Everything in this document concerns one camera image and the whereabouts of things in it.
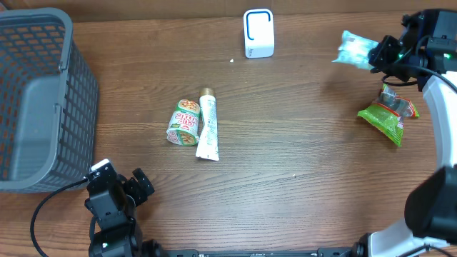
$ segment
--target gold cap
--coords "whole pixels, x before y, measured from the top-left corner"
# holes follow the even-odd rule
[[[200,96],[214,96],[214,90],[210,88],[201,89]]]

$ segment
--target clear plastic bag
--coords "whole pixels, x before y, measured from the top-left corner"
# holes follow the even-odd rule
[[[368,53],[378,46],[378,42],[344,31],[342,44],[338,48],[338,58],[332,62],[354,65],[359,69],[372,69],[368,63]]]

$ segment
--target black wire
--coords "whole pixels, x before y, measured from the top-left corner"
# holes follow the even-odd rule
[[[95,223],[97,221],[97,218],[94,216],[91,219],[91,225],[89,226],[89,238],[91,239],[91,243],[94,240],[95,236]]]
[[[417,84],[417,81],[409,81],[409,82],[404,82],[404,83],[392,83],[392,82],[387,82],[386,79],[389,78],[391,76],[389,75],[385,75],[381,81],[385,84],[385,85],[389,85],[389,86],[412,86],[412,85],[416,85]]]
[[[438,248],[438,247],[435,247],[435,246],[430,246],[430,245],[419,246],[418,248],[413,249],[413,250],[411,250],[411,251],[409,251],[409,252],[407,252],[407,253],[404,253],[404,254],[402,254],[402,255],[400,255],[400,256],[398,256],[398,257],[409,257],[409,256],[412,256],[413,254],[416,254],[416,253],[418,253],[418,252],[420,252],[420,251],[422,251],[422,250],[424,250],[424,249],[425,249],[427,252],[429,252],[430,249],[432,249],[432,250],[438,251],[439,253],[441,253],[441,254],[443,254],[443,255],[445,255],[445,256],[447,256],[447,257],[454,257],[454,256],[453,256],[452,254],[450,254],[448,251],[445,251],[445,250],[443,250],[443,249],[441,249],[441,248]]]
[[[429,75],[432,75],[432,76],[437,76],[438,78],[440,78],[442,81],[444,81],[444,83],[448,84],[448,86],[451,87],[452,90],[454,90],[456,93],[457,93],[457,86],[454,85],[452,82],[450,82],[447,78],[445,78],[443,75],[439,74],[438,72],[435,72],[435,71],[432,71],[430,69],[427,69],[427,68],[423,68],[423,67],[420,67],[420,66],[414,66],[414,65],[409,65],[409,64],[396,64],[397,66],[400,66],[400,67],[403,67],[403,68],[410,68],[410,69],[416,69],[416,70],[419,70],[419,71],[423,71]]]
[[[454,257],[452,254],[450,254],[448,251],[445,251],[441,248],[435,247],[435,246],[429,246],[430,249],[433,249],[435,251],[440,252],[441,254],[448,256],[448,257]]]
[[[378,69],[378,68],[376,68],[376,67],[375,67],[375,68],[372,68],[372,69],[370,70],[370,72],[371,72],[372,74],[377,74],[377,73],[379,73],[379,72],[385,71],[386,69],[389,69],[389,68],[392,67],[394,64],[397,64],[397,63],[399,63],[400,61],[404,60],[406,57],[408,57],[409,54],[413,51],[413,48],[414,48],[414,47],[411,47],[410,49],[408,49],[408,51],[406,51],[406,53],[405,53],[402,57],[396,59],[392,64],[389,64],[389,65],[387,65],[387,66],[384,66],[382,69]]]
[[[55,190],[54,192],[52,192],[51,194],[49,194],[45,199],[43,199],[43,201],[41,201],[41,203],[36,207],[35,209],[35,212],[33,214],[33,216],[31,217],[31,222],[30,222],[30,237],[31,237],[31,241],[32,243],[34,244],[36,250],[38,251],[38,253],[43,256],[43,257],[48,257],[44,252],[43,250],[41,250],[40,246],[38,245],[38,242],[36,241],[36,237],[35,237],[35,220],[36,220],[36,216],[38,215],[38,212],[40,211],[40,208],[43,207],[43,205],[52,197],[52,196],[55,196],[56,194],[58,193],[61,193],[62,191],[65,191],[66,189],[68,188],[72,188],[74,186],[79,186],[83,183],[86,183],[88,181],[87,178],[84,178],[83,180],[81,181],[78,181],[78,182],[75,182],[75,183],[72,183],[72,184],[69,184],[67,186],[64,186],[63,188],[60,188],[60,189],[57,189]]]
[[[431,38],[430,35],[426,35],[426,36],[423,36],[421,39],[419,39],[419,41],[417,42],[417,45],[416,45],[416,55],[419,55],[419,49],[422,47],[422,43],[426,40],[426,39],[429,39]]]
[[[398,256],[398,257],[409,257],[409,256],[411,256],[411,255],[413,255],[415,253],[418,253],[418,252],[422,251],[423,249],[425,249],[426,251],[430,251],[430,247],[428,245],[423,245],[423,246],[419,246],[418,248],[413,249],[413,250],[411,250],[409,252],[406,252],[406,253]]]

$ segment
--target wood grain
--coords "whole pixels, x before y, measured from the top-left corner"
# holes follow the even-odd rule
[[[10,9],[59,8],[74,21],[182,19],[243,16],[249,9],[273,14],[457,9],[454,0],[0,0]]]
[[[126,176],[142,167],[156,189],[138,209],[144,238],[200,251],[306,250],[351,246],[401,218],[435,169],[430,113],[416,88],[398,89],[421,117],[395,147],[356,117],[380,76],[331,60],[344,29],[381,40],[400,34],[402,14],[278,15],[275,54],[258,60],[243,56],[239,18],[75,24],[100,83],[96,161]],[[176,102],[197,100],[203,86],[216,90],[219,162],[165,138]],[[0,256],[37,255],[29,222],[45,195],[0,194]],[[50,256],[87,256],[86,198],[62,193],[39,214]]]

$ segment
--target plastic bag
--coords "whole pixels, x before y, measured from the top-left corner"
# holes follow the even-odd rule
[[[404,118],[419,117],[419,112],[411,101],[398,96],[384,84],[379,97],[367,109],[359,111],[358,116],[401,146]]]
[[[349,31],[344,31],[341,39],[343,43],[338,48],[338,58],[332,62],[351,64],[359,69],[373,68],[368,63],[368,53],[378,46],[378,42],[354,35]]]

